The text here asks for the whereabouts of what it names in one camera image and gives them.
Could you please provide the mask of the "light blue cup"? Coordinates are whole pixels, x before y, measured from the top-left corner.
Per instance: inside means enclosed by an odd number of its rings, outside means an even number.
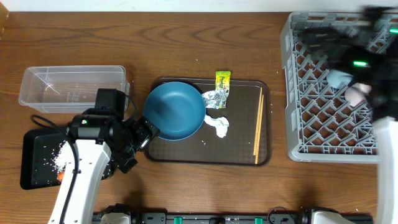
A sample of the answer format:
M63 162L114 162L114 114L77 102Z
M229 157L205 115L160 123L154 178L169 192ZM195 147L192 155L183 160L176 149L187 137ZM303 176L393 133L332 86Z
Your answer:
M344 86L349 85L352 79L352 75L339 70L330 70L326 76L328 84L336 89L342 89Z

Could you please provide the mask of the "white cup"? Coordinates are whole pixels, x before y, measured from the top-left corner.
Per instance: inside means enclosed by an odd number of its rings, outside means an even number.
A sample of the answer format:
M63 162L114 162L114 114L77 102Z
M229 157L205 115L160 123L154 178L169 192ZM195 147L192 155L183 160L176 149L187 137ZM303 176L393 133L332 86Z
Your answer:
M345 100L349 102L351 107L355 107L366 100L366 95L368 95L370 91L370 85L355 83L345 91Z

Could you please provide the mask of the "dark blue plate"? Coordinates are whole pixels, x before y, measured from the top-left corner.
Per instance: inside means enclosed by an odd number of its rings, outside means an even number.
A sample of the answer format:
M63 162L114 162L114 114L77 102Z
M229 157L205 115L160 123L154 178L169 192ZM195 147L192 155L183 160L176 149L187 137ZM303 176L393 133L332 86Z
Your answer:
M167 141L189 138L202 126L206 107L200 91L184 82L167 82L154 88L146 98L143 115Z

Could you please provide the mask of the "white rice pile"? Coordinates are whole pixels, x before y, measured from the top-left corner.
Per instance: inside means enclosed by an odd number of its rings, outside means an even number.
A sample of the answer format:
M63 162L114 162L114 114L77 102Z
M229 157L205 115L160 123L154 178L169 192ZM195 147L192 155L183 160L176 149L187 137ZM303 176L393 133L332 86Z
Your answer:
M45 168L50 169L51 174L57 176L60 172L65 172L67 164L71 161L71 148L67 141L62 141L57 147L50 151L50 157L43 159L43 165Z

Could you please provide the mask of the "orange carrot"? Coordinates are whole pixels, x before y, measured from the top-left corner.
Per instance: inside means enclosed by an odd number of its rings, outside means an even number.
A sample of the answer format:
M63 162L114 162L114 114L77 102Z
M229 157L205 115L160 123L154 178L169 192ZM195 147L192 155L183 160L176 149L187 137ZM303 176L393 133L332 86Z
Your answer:
M57 176L57 180L61 182L63 180L64 174L64 172L60 172Z

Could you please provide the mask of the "white tissue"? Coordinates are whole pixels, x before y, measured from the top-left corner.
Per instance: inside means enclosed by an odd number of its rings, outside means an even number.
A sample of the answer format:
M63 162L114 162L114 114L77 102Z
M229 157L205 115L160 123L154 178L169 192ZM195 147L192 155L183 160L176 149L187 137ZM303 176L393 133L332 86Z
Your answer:
M219 138L224 138L227 135L229 121L225 117L212 118L211 116L206 115L204 122L216 129L216 135Z

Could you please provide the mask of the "green snack wrapper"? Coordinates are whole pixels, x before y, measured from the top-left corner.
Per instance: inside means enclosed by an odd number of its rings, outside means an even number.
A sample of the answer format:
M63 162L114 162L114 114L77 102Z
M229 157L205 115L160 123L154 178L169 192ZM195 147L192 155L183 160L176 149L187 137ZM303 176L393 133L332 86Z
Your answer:
M215 89L204 92L202 97L206 108L224 109L229 97L230 91L230 71L217 71L215 79Z

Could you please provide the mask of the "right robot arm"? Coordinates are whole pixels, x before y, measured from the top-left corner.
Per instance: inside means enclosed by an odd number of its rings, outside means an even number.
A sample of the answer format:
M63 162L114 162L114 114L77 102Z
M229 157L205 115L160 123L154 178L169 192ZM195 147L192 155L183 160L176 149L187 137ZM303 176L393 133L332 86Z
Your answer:
M302 40L308 50L326 55L333 88L350 83L370 87L361 92L373 109L373 133L378 145L376 223L397 223L397 41L383 54L366 49L372 30L350 37L331 27L306 29Z

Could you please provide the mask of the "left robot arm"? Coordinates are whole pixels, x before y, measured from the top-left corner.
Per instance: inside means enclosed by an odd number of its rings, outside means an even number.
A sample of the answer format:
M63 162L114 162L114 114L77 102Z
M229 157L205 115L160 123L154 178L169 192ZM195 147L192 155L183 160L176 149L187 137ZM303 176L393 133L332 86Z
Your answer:
M107 164L114 161L121 172L129 172L137 152L158 134L145 117L124 121L118 115L76 115L67 133L72 152L49 222L89 223Z

